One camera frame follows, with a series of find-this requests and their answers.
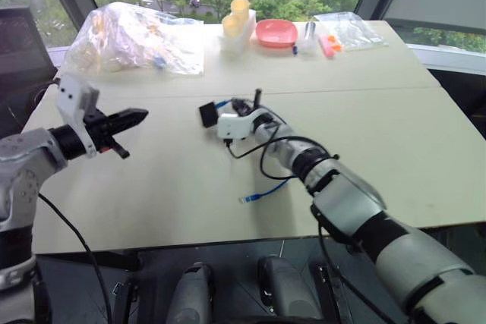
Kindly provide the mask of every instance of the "plastic bag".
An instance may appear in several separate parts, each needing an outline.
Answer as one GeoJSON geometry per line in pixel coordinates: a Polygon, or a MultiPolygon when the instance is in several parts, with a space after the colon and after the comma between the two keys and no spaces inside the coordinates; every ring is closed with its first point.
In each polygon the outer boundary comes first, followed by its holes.
{"type": "Polygon", "coordinates": [[[202,74],[202,24],[136,5],[108,4],[90,12],[59,73],[139,67],[202,74]]]}
{"type": "Polygon", "coordinates": [[[385,39],[351,11],[314,15],[345,51],[387,46],[385,39]]]}

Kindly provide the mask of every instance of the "orange object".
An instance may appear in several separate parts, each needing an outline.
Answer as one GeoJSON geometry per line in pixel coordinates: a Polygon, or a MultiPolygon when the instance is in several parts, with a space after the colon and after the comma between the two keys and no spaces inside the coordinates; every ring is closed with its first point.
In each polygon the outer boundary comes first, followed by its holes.
{"type": "Polygon", "coordinates": [[[341,51],[342,51],[342,46],[341,46],[339,43],[337,43],[337,44],[335,44],[335,45],[332,45],[331,47],[332,47],[332,48],[333,48],[333,50],[334,50],[334,51],[336,51],[336,52],[341,52],[341,51]]]}
{"type": "Polygon", "coordinates": [[[265,47],[283,49],[297,42],[297,28],[283,19],[265,19],[257,23],[255,29],[258,41],[265,47]]]}

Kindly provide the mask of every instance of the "pink marker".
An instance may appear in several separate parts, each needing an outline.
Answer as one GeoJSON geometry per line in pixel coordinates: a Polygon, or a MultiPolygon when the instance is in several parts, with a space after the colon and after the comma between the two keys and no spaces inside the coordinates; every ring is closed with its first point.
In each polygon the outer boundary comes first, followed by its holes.
{"type": "Polygon", "coordinates": [[[319,36],[319,46],[320,49],[322,49],[322,53],[324,53],[327,58],[334,57],[335,51],[333,45],[331,45],[331,42],[327,40],[325,35],[319,36]]]}

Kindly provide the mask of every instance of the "plastic cup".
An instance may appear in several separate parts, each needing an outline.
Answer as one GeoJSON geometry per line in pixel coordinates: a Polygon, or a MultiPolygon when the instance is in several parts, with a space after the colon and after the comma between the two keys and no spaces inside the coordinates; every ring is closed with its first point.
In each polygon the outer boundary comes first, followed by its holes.
{"type": "Polygon", "coordinates": [[[241,24],[244,24],[250,14],[250,2],[248,0],[233,0],[231,2],[232,15],[237,17],[241,24]]]}
{"type": "Polygon", "coordinates": [[[222,31],[228,38],[235,38],[240,33],[240,22],[234,15],[227,15],[221,21],[222,31]]]}

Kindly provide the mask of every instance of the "small black box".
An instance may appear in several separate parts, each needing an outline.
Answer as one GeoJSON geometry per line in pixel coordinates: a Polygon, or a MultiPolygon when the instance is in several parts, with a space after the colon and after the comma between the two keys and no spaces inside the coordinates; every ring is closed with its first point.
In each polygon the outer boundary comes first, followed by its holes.
{"type": "Polygon", "coordinates": [[[200,106],[199,112],[204,127],[209,128],[218,123],[218,111],[216,110],[214,102],[209,102],[206,105],[200,106]]]}

